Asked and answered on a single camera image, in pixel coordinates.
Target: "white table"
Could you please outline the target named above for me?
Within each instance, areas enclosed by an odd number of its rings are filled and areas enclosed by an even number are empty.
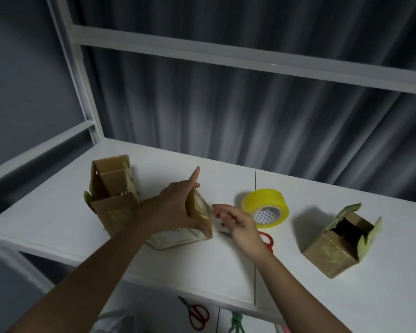
[[[255,188],[281,191],[290,216],[267,232],[295,277],[354,332],[416,331],[416,203],[127,142],[105,139],[3,212],[0,246],[83,262],[109,238],[83,201],[91,161],[120,154],[131,159],[142,199],[188,178],[196,166],[208,203],[238,205]],[[357,202],[366,219],[382,215],[384,229],[361,264],[330,280],[300,254],[298,242],[305,245]],[[168,251],[143,246],[124,280],[283,323],[254,265],[216,231],[212,240]]]

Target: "scissors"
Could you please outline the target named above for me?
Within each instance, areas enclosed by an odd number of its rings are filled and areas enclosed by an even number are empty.
[[[196,331],[203,330],[205,328],[206,323],[209,320],[209,312],[206,309],[206,307],[202,305],[190,305],[189,302],[187,302],[182,297],[179,297],[179,299],[183,303],[183,305],[185,305],[188,309],[189,322],[191,323],[191,326]]]
[[[232,239],[232,235],[230,233],[227,233],[225,231],[219,231],[219,233]],[[274,254],[273,253],[273,245],[274,245],[273,238],[270,235],[268,235],[267,233],[264,233],[263,231],[259,231],[259,234],[261,234],[262,236],[265,236],[270,241],[269,243],[267,243],[265,241],[263,241],[263,242],[265,243],[266,247],[271,251],[271,253]]]

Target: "scissors handle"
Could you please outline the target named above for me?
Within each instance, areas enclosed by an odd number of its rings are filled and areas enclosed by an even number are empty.
[[[264,243],[265,243],[266,247],[271,251],[271,253],[274,254],[274,252],[273,252],[273,245],[274,245],[273,238],[270,235],[268,235],[267,233],[264,233],[263,231],[259,231],[259,234],[261,234],[261,235],[265,236],[266,238],[268,238],[268,240],[270,241],[270,243],[266,243],[265,241],[264,241]]]
[[[196,331],[201,331],[205,328],[205,324],[209,320],[209,312],[202,305],[193,305],[188,312],[191,326]]]

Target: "white metal bar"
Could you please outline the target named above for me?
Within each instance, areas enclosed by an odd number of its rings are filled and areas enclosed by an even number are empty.
[[[0,260],[21,274],[43,293],[48,293],[54,287],[53,282],[33,266],[20,252],[0,246]]]
[[[23,166],[29,161],[36,159],[43,153],[53,149],[55,146],[60,145],[62,142],[65,142],[66,140],[72,138],[74,135],[79,134],[80,132],[86,130],[87,128],[93,125],[93,121],[86,120],[83,123],[80,123],[63,133],[56,135],[55,137],[45,142],[42,142],[40,145],[31,148],[29,151],[26,151],[20,155],[17,155],[11,160],[6,161],[5,163],[0,165],[0,178],[13,172],[14,170]]]
[[[100,48],[416,94],[416,71],[72,25],[72,41]]]
[[[70,39],[69,30],[73,23],[67,0],[46,1],[48,2],[61,48],[71,73],[80,106],[82,107],[83,116],[85,120],[92,120],[94,122],[94,125],[89,128],[89,133],[91,134],[94,145],[96,145],[103,139],[103,129],[83,63],[81,48],[79,45],[73,44]]]

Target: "person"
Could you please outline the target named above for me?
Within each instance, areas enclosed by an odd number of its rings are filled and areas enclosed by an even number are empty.
[[[188,180],[173,182],[156,203],[139,209],[133,222],[108,240],[30,308],[8,330],[12,333],[89,332],[133,257],[154,233],[176,228],[197,229],[185,200],[197,183],[197,167]],[[350,332],[270,253],[250,214],[229,205],[213,205],[213,213],[231,232],[234,243],[255,264],[277,308],[293,333]]]

